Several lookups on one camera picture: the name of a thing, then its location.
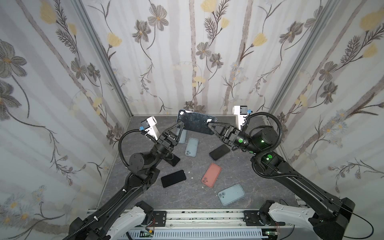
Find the pink phone case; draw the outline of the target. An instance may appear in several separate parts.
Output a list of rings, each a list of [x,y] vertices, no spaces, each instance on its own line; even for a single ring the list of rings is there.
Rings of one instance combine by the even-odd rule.
[[[204,176],[202,177],[202,183],[209,188],[212,188],[221,172],[222,168],[212,163]]]

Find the blue-edged phone handled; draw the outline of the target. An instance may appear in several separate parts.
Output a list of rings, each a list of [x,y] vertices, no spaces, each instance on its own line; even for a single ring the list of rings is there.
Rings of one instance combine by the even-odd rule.
[[[217,121],[217,117],[186,110],[179,110],[177,117],[177,123],[184,123],[184,130],[207,135],[214,134],[214,132],[208,127],[208,123],[215,123]]]

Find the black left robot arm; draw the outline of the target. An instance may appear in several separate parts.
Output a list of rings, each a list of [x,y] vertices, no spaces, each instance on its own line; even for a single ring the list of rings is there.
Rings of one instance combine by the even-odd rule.
[[[173,151],[181,135],[175,129],[182,130],[183,122],[177,122],[164,130],[159,138],[149,136],[144,130],[130,130],[124,133],[118,143],[118,152],[124,166],[130,171],[122,188],[102,207],[85,219],[75,219],[69,229],[67,240],[116,240],[136,226],[151,221],[153,208],[144,202],[137,203],[128,213],[127,206],[148,190],[157,180],[157,165]],[[126,136],[140,133],[154,142],[149,152],[135,153],[127,161],[122,144]]]

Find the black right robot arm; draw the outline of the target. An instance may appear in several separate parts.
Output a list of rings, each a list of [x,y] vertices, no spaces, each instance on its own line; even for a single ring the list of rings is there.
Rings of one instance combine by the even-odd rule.
[[[209,122],[208,128],[224,144],[252,154],[252,169],[259,177],[277,181],[309,206],[302,209],[266,201],[259,209],[262,225],[285,222],[312,230],[322,240],[343,239],[355,203],[316,186],[274,151],[281,143],[283,126],[277,118],[271,118],[277,130],[267,126],[252,136],[246,133],[246,127],[238,129],[226,123]]]

